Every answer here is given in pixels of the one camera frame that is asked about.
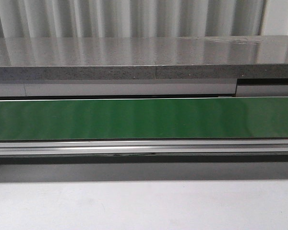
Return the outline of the green conveyor belt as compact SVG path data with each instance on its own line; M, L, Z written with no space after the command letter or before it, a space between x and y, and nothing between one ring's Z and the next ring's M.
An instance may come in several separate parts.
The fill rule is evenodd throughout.
M288 97L0 101L0 141L288 138Z

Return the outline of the white pleated curtain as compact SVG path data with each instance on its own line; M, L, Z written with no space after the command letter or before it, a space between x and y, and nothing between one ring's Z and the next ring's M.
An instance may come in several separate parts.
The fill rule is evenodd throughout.
M288 0L0 0L0 37L288 35Z

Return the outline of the grey speckled stone counter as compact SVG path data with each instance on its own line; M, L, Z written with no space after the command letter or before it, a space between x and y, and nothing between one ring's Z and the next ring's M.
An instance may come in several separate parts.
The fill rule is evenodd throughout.
M0 98L288 96L288 36L0 38Z

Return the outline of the aluminium conveyor frame rail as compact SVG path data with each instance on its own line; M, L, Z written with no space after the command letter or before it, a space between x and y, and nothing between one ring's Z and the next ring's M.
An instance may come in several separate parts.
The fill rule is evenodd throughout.
M0 156L178 154L285 155L288 139L181 139L0 142Z

